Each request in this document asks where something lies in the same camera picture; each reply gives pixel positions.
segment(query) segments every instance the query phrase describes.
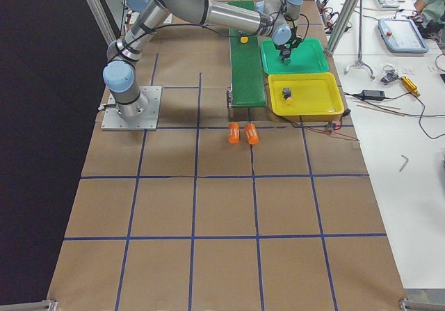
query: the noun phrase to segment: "table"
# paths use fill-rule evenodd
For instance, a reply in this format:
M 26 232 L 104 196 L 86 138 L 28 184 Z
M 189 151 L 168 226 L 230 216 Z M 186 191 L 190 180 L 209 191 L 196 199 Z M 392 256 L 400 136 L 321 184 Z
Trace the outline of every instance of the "table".
M 325 44 L 313 0 L 303 12 Z M 64 310 L 399 309 L 356 141 L 239 109 L 231 120 L 256 124 L 260 143 L 229 144 L 228 41 L 204 29 L 162 31 L 137 69 L 140 85 L 164 87 L 159 128 L 96 124 L 49 298 Z M 341 132 L 355 136 L 350 118 Z
M 329 6 L 340 9 L 343 2 L 332 0 Z M 373 8 L 373 0 L 365 0 L 364 7 Z M 414 8 L 410 0 L 401 7 Z M 364 14 L 377 18 L 394 15 L 375 10 L 365 10 Z M 353 13 L 354 28 L 358 26 L 357 18 L 358 14 Z M 347 75 L 342 71 L 356 59 L 358 34 L 353 29 L 343 35 L 334 53 L 343 90 L 383 90 L 388 97 L 399 96 L 405 92 L 399 83 L 387 87 L 378 83 L 383 77 L 382 67 L 393 65 L 419 87 L 427 114 L 443 114 L 445 84 L 435 66 L 436 56 L 441 54 L 437 45 L 428 41 L 430 51 L 424 55 L 392 54 L 380 37 L 376 20 L 364 17 L 363 29 L 363 61 L 374 69 L 377 80 L 371 81 L 361 69 L 352 69 Z M 404 288 L 445 288 L 445 262 L 441 256 L 445 251 L 445 138 L 427 138 L 417 118 L 372 111 L 357 104 L 356 99 L 347 100 Z M 407 113 L 421 112 L 421 105 L 412 97 L 385 104 Z M 432 135 L 445 130 L 443 118 L 423 119 L 422 124 Z M 399 172 L 405 161 L 402 154 L 410 161 Z

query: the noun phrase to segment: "electrical wire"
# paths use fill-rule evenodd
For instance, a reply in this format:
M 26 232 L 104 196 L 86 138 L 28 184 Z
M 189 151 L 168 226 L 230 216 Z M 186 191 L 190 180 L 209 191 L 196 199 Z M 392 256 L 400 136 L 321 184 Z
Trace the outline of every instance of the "electrical wire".
M 300 15 L 301 15 L 302 17 L 304 17 L 304 18 L 306 19 L 306 22 L 307 22 L 306 31 L 305 31 L 305 36 L 303 36 L 303 39 L 301 40 L 301 42 L 303 42 L 303 41 L 305 40 L 306 36 L 307 36 L 307 32 L 309 31 L 309 19 L 307 18 L 306 15 L 304 15 L 304 14 L 302 14 L 302 13 L 300 13 Z
M 390 113 L 394 113 L 394 114 L 397 114 L 397 115 L 400 115 L 400 116 L 409 116 L 409 117 L 412 117 L 412 118 L 420 118 L 420 117 L 422 117 L 422 118 L 445 118 L 445 114 L 421 115 L 421 114 L 402 113 L 400 111 L 395 111 L 393 109 L 388 109 L 388 108 L 381 107 L 378 104 L 373 104 L 372 102 L 369 102 L 368 100 L 363 99 L 358 94 L 350 94 L 350 93 L 347 93 L 347 92 L 343 92 L 343 93 L 344 93 L 344 95 L 348 95 L 348 96 L 354 97 L 355 99 L 358 99 L 360 101 L 366 102 L 367 104 L 370 104 L 371 106 L 374 106 L 375 108 L 382 109 L 383 111 L 388 111 Z M 398 99 L 399 97 L 402 97 L 402 96 L 405 96 L 405 95 L 412 95 L 413 97 L 416 97 L 412 93 L 408 93 L 408 94 L 399 95 L 396 98 L 388 98 L 387 97 L 386 99 Z
M 441 70 L 442 72 L 445 72 L 445 69 L 443 69 L 442 67 L 438 66 L 437 64 L 437 59 L 439 59 L 440 56 L 443 56 L 444 54 L 440 54 L 438 57 L 436 57 L 436 59 L 434 60 L 434 64 L 436 65 L 436 67 Z
M 397 14 L 405 12 L 405 11 L 410 11 L 413 17 L 416 16 L 416 15 L 419 15 L 419 12 L 417 12 L 416 10 L 406 10 L 404 8 L 401 8 L 400 10 L 397 10 L 394 13 L 394 19 L 397 19 Z
M 129 47 L 130 45 L 132 45 L 133 43 L 135 43 L 136 41 L 139 41 L 141 38 L 143 38 L 144 36 L 148 35 L 148 33 L 144 33 L 141 34 L 140 36 L 138 36 L 137 38 L 133 39 L 130 43 L 126 44 L 125 47 Z M 110 60 L 108 61 L 108 63 L 110 63 L 111 61 L 113 61 L 116 57 L 118 56 L 122 56 L 123 52 L 124 52 L 125 48 L 122 50 L 118 50 L 118 52 L 110 58 Z
M 403 97 L 403 96 L 405 96 L 405 95 L 412 95 L 413 97 L 415 97 L 416 98 L 416 100 L 420 103 L 420 105 L 422 106 L 422 112 L 420 113 L 420 114 L 410 114 L 410 113 L 401 113 L 401 112 L 399 112 L 399 111 L 395 111 L 395 110 L 392 110 L 392 109 L 388 109 L 388 108 L 383 108 L 383 107 L 381 107 L 381 106 L 378 106 L 377 104 L 373 104 L 373 103 L 370 103 L 369 101 L 367 101 L 367 100 L 365 100 L 365 99 L 363 99 L 362 97 L 360 97 L 360 95 L 358 95 L 358 94 L 350 94 L 350 93 L 346 93 L 346 92 L 343 92 L 344 93 L 344 95 L 349 95 L 349 96 L 351 96 L 351 97 L 354 97 L 355 99 L 359 99 L 359 100 L 361 100 L 361 101 L 363 101 L 363 102 L 366 102 L 367 104 L 370 104 L 371 106 L 374 106 L 374 107 L 376 107 L 376 108 L 378 108 L 378 109 L 382 109 L 383 111 L 388 111 L 388 112 L 390 112 L 390 113 L 394 113 L 394 114 L 396 114 L 396 115 L 399 115 L 399 116 L 411 116 L 411 117 L 415 117 L 415 118 L 419 118 L 419 127 L 420 127 L 420 129 L 422 130 L 422 132 L 429 138 L 429 139 L 438 139 L 438 138 L 440 138 L 440 137 L 443 137 L 443 136 L 445 136 L 445 133 L 443 133 L 443 134 L 440 134 L 440 135 L 437 135 L 437 136 L 431 136 L 426 130 L 425 130 L 425 128 L 423 127 L 423 125 L 422 125 L 422 119 L 423 118 L 443 118 L 444 116 L 445 116 L 445 114 L 441 114 L 441 115 L 425 115 L 425 110 L 426 110 L 426 106 L 425 106 L 425 104 L 416 96 L 416 95 L 414 95 L 414 94 L 412 94 L 412 93 L 405 93 L 405 94 L 402 94 L 402 95 L 399 95 L 398 97 L 387 97 L 387 98 L 385 98 L 385 99 L 392 99 L 392 100 L 395 100 L 395 99 L 398 99 L 399 97 Z
M 98 112 L 104 111 L 107 108 L 116 107 L 116 104 L 101 104 L 99 108 L 97 109 Z
M 210 28 L 208 26 L 202 25 L 202 24 L 164 24 L 162 26 L 156 27 L 155 29 L 153 29 L 153 31 L 157 31 L 158 29 L 164 29 L 164 28 L 167 28 L 167 27 L 180 27 L 180 26 L 196 26 L 196 27 L 201 27 L 201 28 L 207 29 L 209 31 L 213 31 L 214 33 L 217 33 L 218 35 L 224 36 L 225 38 L 239 38 L 240 36 L 254 36 L 254 35 L 256 35 L 255 33 L 248 34 L 248 35 L 224 34 L 224 33 L 221 33 L 219 31 L 215 30 L 215 29 L 212 29 L 212 28 Z
M 422 129 L 423 133 L 424 133 L 429 139 L 438 139 L 438 138 L 440 138 L 440 137 L 445 136 L 445 133 L 440 134 L 440 135 L 437 135 L 437 136 L 431 136 L 428 132 L 426 132 L 425 128 L 424 128 L 423 125 L 422 125 L 422 117 L 423 117 L 423 114 L 425 113 L 425 109 L 426 109 L 426 107 L 425 107 L 425 104 L 424 104 L 418 97 L 416 97 L 416 99 L 417 99 L 417 101 L 422 105 L 422 112 L 421 112 L 421 114 L 420 114 L 420 118 L 419 118 L 419 126 L 420 126 L 420 129 Z
M 122 34 L 122 28 L 124 27 L 124 16 L 125 16 L 125 0 L 122 0 L 122 17 L 120 18 L 119 34 Z
M 281 120 L 290 123 L 293 127 L 305 129 L 305 130 L 308 130 L 308 131 L 312 131 L 312 132 L 315 132 L 316 134 L 329 135 L 332 138 L 341 139 L 343 141 L 359 141 L 359 139 L 354 137 L 354 136 L 349 136 L 349 135 L 346 135 L 346 134 L 342 134 L 340 132 L 330 131 L 330 130 L 326 130 L 326 129 L 321 130 L 321 129 L 315 129 L 315 128 L 307 127 L 307 126 L 302 125 L 300 123 L 297 123 L 297 122 L 294 122 L 292 120 L 289 120 L 288 118 L 285 118 L 284 116 L 279 116 L 279 115 L 277 115 L 277 116 Z
M 377 20 L 377 21 L 379 21 L 380 19 L 378 19 L 378 18 L 376 18 L 376 17 L 372 17 L 372 16 L 370 16 L 370 15 L 362 15 L 362 17 L 369 17 L 369 18 L 371 18 L 371 19 L 374 19 L 374 20 Z

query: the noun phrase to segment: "metal mounting plate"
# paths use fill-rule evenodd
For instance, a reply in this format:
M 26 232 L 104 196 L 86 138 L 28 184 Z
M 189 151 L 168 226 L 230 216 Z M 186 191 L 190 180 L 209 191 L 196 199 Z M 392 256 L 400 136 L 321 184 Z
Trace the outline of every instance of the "metal mounting plate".
M 158 126 L 159 106 L 161 105 L 162 86 L 140 86 L 141 94 L 148 99 L 148 106 L 145 112 L 133 120 L 124 120 L 114 108 L 105 110 L 102 130 L 104 131 L 129 131 L 129 130 L 149 130 L 155 131 Z M 114 104 L 115 100 L 110 95 L 107 104 Z

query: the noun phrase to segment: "green conveyor belt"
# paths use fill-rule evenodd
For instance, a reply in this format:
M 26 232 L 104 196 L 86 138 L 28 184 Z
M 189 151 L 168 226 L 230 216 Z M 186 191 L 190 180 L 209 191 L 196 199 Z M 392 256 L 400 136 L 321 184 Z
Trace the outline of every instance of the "green conveyor belt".
M 254 10 L 253 1 L 230 1 L 230 5 Z M 230 35 L 238 31 L 230 29 Z M 245 44 L 239 38 L 230 38 L 230 61 L 232 65 L 232 107 L 265 107 L 266 93 L 258 48 L 258 39 L 249 36 Z

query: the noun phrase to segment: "orange cylinder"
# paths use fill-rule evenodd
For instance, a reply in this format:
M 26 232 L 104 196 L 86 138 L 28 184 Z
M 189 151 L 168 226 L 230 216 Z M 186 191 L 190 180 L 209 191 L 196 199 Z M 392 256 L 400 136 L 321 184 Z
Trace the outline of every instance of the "orange cylinder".
M 239 142 L 239 124 L 232 122 L 229 124 L 229 137 L 227 139 L 231 144 L 237 144 Z
M 255 145 L 259 142 L 259 137 L 257 133 L 257 128 L 253 123 L 249 123 L 244 127 L 245 134 L 248 137 L 248 142 L 251 145 Z

